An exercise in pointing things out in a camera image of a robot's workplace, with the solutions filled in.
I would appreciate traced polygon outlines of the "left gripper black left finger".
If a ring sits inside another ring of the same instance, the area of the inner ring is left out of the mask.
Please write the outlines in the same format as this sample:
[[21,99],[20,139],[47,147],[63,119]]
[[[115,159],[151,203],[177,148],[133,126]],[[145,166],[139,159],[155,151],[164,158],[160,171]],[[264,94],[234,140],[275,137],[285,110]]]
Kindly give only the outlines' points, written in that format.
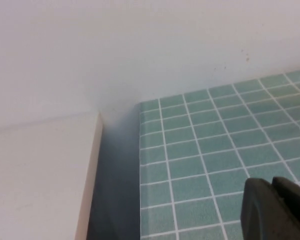
[[273,186],[261,178],[248,178],[240,214],[245,240],[297,240],[294,216]]

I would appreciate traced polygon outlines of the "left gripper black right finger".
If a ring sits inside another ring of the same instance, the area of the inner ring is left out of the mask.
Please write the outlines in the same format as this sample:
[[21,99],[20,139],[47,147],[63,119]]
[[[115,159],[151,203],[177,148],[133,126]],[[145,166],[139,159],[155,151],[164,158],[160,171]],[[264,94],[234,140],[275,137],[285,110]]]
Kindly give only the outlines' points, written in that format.
[[275,176],[271,185],[283,201],[290,219],[293,221],[294,229],[300,231],[300,186],[285,177]]

